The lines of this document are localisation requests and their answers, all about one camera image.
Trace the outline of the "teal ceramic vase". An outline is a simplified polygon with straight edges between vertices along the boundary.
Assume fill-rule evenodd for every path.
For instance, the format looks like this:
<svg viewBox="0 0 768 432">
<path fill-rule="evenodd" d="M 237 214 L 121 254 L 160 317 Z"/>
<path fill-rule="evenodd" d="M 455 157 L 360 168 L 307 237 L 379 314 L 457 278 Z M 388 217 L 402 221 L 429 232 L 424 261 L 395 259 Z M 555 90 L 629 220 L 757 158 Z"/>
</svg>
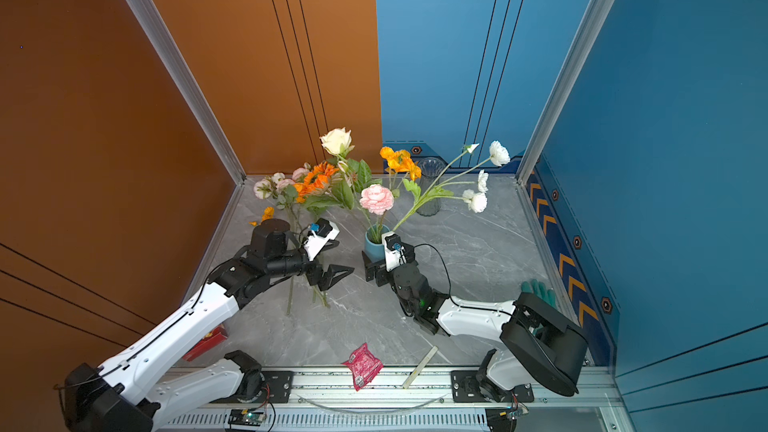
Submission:
<svg viewBox="0 0 768 432">
<path fill-rule="evenodd" d="M 383 236 L 390 232 L 386 225 L 371 226 L 365 234 L 365 257 L 371 262 L 379 262 L 385 259 L 385 246 Z"/>
</svg>

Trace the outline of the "pink ranunculus stem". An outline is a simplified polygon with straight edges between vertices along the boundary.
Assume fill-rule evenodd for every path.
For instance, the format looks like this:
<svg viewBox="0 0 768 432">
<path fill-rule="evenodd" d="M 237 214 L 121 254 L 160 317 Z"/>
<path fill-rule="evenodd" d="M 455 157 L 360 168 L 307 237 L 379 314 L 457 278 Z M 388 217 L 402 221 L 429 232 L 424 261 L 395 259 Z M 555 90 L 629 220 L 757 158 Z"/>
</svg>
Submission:
<svg viewBox="0 0 768 432">
<path fill-rule="evenodd" d="M 383 219 L 394 206 L 392 191 L 380 184 L 373 184 L 361 192 L 360 207 L 367 213 L 370 227 L 367 236 L 374 244 L 380 244 L 383 234 Z"/>
</svg>

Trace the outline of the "orange gerbera daisy stem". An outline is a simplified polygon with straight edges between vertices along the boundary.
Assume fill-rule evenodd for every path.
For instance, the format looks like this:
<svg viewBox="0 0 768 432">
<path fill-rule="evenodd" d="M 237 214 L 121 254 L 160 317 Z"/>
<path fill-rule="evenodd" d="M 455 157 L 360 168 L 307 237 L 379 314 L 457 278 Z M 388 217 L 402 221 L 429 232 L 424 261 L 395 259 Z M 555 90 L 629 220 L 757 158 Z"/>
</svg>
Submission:
<svg viewBox="0 0 768 432">
<path fill-rule="evenodd" d="M 328 162 L 322 162 L 306 173 L 298 175 L 293 185 L 296 202 L 314 217 L 319 218 L 329 208 L 339 204 L 333 187 L 339 179 L 339 169 Z"/>
</svg>

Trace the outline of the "cream white rose stem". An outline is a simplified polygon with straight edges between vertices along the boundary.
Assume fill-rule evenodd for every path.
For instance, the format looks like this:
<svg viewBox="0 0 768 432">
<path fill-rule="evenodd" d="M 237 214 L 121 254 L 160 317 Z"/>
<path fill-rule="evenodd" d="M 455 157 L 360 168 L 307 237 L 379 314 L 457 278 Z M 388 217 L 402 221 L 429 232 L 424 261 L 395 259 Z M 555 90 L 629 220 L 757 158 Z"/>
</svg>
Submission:
<svg viewBox="0 0 768 432">
<path fill-rule="evenodd" d="M 363 232 L 368 233 L 375 220 L 371 218 L 372 213 L 360 204 L 360 199 L 364 189 L 380 181 L 374 178 L 365 160 L 349 157 L 354 149 L 350 130 L 332 129 L 320 137 L 320 142 L 323 150 L 330 155 L 325 171 L 321 173 L 324 177 L 321 197 L 325 206 L 333 205 L 354 213 L 363 226 Z"/>
</svg>

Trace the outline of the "clear glass vase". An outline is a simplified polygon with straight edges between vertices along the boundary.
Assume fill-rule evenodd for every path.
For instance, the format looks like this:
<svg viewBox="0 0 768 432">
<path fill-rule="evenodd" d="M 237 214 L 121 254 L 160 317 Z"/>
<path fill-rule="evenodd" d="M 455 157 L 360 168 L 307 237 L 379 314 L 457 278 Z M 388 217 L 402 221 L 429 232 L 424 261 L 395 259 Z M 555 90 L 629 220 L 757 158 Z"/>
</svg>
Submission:
<svg viewBox="0 0 768 432">
<path fill-rule="evenodd" d="M 440 181 L 438 176 L 446 167 L 447 163 L 438 157 L 426 157 L 421 159 L 417 165 L 421 169 L 421 177 L 417 180 L 418 185 L 423 192 L 435 190 L 435 181 Z M 433 198 L 428 202 L 424 202 L 416 209 L 416 213 L 420 216 L 431 217 L 436 215 L 441 209 L 440 200 Z"/>
</svg>

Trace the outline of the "white pink peony stem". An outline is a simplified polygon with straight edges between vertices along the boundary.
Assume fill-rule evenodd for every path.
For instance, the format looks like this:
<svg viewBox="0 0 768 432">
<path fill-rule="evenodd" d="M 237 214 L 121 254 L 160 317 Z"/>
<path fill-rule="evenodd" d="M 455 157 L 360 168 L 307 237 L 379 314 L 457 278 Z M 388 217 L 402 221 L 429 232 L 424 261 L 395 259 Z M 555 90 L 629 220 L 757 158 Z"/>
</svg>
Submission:
<svg viewBox="0 0 768 432">
<path fill-rule="evenodd" d="M 462 147 L 461 153 L 449 162 L 440 173 L 438 176 L 440 181 L 435 181 L 435 190 L 433 192 L 430 190 L 423 192 L 423 196 L 418 200 L 415 199 L 416 193 L 410 192 L 413 196 L 413 205 L 392 227 L 392 230 L 397 231 L 410 217 L 416 214 L 416 209 L 420 205 L 433 198 L 438 198 L 439 200 L 458 200 L 466 204 L 468 210 L 473 213 L 479 214 L 484 212 L 488 205 L 487 194 L 489 191 L 489 173 L 485 166 L 491 165 L 495 168 L 501 168 L 511 162 L 512 156 L 504 145 L 499 141 L 492 141 L 488 148 L 488 155 L 485 159 L 463 172 L 455 174 L 447 179 L 444 178 L 449 169 L 456 162 L 459 162 L 465 156 L 471 156 L 479 148 L 479 143 L 465 144 Z"/>
</svg>

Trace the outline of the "yellow orange poppy stem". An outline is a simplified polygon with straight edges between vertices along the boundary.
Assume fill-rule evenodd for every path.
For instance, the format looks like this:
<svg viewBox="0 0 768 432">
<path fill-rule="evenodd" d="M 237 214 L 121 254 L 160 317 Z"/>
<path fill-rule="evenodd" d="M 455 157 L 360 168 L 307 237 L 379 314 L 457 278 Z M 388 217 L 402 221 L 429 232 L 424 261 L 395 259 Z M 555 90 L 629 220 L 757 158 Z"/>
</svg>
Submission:
<svg viewBox="0 0 768 432">
<path fill-rule="evenodd" d="M 380 156 L 387 162 L 386 172 L 389 177 L 387 185 L 382 186 L 382 189 L 387 189 L 387 192 L 380 193 L 381 208 L 385 207 L 389 210 L 393 207 L 394 200 L 400 194 L 400 188 L 415 192 L 415 199 L 420 199 L 423 191 L 417 184 L 417 180 L 422 176 L 422 172 L 411 154 L 407 150 L 394 151 L 390 147 L 383 147 L 380 150 Z"/>
</svg>

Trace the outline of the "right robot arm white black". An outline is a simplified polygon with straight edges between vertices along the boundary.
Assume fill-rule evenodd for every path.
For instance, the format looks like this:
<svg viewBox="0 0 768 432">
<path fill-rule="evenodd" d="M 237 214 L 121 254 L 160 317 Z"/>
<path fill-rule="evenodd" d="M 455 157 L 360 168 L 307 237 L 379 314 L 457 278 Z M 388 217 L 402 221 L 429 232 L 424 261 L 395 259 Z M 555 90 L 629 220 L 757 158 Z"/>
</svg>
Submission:
<svg viewBox="0 0 768 432">
<path fill-rule="evenodd" d="M 588 350 L 580 326 L 533 292 L 505 302 L 470 301 L 440 292 L 420 272 L 413 248 L 406 244 L 404 250 L 404 262 L 392 270 L 384 259 L 372 261 L 364 253 L 365 279 L 390 286 L 404 315 L 429 334 L 497 344 L 477 371 L 452 379 L 456 402 L 531 402 L 535 384 L 564 397 L 578 393 Z"/>
</svg>

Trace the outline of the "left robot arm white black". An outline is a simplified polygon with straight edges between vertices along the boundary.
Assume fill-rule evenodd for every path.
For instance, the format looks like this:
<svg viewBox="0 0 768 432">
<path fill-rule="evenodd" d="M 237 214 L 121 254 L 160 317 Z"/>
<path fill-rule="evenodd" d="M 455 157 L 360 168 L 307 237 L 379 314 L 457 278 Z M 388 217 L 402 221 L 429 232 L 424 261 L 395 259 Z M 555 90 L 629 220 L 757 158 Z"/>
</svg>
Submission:
<svg viewBox="0 0 768 432">
<path fill-rule="evenodd" d="M 98 367 L 81 364 L 59 386 L 70 431 L 155 431 L 204 404 L 266 395 L 261 364 L 237 350 L 202 370 L 162 378 L 187 352 L 258 295 L 293 276 L 326 291 L 352 273 L 350 266 L 323 267 L 320 253 L 338 246 L 338 226 L 319 219 L 305 237 L 288 222 L 268 219 L 249 244 L 217 265 L 198 292 L 149 333 Z"/>
</svg>

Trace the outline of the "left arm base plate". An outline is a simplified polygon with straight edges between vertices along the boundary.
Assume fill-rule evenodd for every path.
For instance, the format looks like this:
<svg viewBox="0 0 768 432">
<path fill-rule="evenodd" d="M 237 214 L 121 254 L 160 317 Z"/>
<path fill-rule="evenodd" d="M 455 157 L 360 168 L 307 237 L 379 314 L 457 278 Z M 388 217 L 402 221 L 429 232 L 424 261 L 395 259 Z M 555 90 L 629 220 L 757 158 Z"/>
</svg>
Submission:
<svg viewBox="0 0 768 432">
<path fill-rule="evenodd" d="M 289 401 L 294 373 L 289 370 L 247 373 L 235 392 L 216 403 L 233 404 L 284 404 Z"/>
</svg>

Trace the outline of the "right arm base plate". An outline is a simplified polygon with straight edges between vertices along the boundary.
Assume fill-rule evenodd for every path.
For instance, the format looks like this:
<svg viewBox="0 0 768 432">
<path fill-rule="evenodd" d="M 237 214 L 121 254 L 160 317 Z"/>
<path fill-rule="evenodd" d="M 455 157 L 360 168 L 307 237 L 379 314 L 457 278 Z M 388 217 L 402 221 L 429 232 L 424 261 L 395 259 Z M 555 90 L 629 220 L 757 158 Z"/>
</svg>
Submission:
<svg viewBox="0 0 768 432">
<path fill-rule="evenodd" d="M 478 371 L 453 370 L 450 372 L 452 397 L 456 403 L 532 403 L 532 386 L 524 384 L 513 389 L 502 389 L 490 379 L 480 377 Z"/>
</svg>

